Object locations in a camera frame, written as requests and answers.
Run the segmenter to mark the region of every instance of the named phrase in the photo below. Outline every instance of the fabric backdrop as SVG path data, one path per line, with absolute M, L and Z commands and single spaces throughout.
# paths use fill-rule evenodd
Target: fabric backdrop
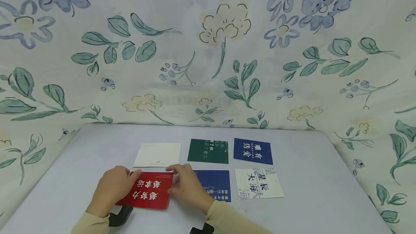
M 323 131 L 414 233 L 415 15 L 416 0 L 0 0 L 0 226 L 100 122 Z

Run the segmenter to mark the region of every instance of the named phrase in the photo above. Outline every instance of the white table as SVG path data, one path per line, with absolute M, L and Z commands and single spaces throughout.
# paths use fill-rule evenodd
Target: white table
M 141 143 L 182 143 L 181 163 L 186 163 L 191 138 L 228 141 L 229 165 L 190 164 L 194 169 L 229 170 L 232 206 L 273 233 L 391 234 L 323 133 L 121 124 L 82 127 L 0 233 L 69 233 L 104 171 L 116 165 L 133 169 Z M 238 199 L 234 169 L 269 165 L 233 159 L 234 138 L 271 143 L 284 198 Z M 128 222 L 110 233 L 188 234 L 193 226 L 201 229 L 203 222 L 202 213 L 171 199 L 167 211 L 134 209 Z

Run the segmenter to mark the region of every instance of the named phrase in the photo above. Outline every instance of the green card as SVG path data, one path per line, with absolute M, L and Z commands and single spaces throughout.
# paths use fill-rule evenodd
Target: green card
M 228 142 L 191 139 L 188 161 L 228 164 Z

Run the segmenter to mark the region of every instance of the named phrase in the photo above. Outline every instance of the cream card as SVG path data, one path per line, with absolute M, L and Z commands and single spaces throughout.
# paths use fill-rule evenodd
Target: cream card
M 240 199 L 284 197 L 274 168 L 235 169 Z
M 167 167 L 179 163 L 181 143 L 141 144 L 133 167 Z

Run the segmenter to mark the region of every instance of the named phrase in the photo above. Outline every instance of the blue card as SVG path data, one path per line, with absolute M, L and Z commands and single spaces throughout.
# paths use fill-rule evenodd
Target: blue card
M 270 143 L 248 139 L 234 139 L 234 158 L 255 163 L 273 164 Z
M 205 191 L 218 201 L 231 202 L 230 172 L 219 170 L 195 170 Z

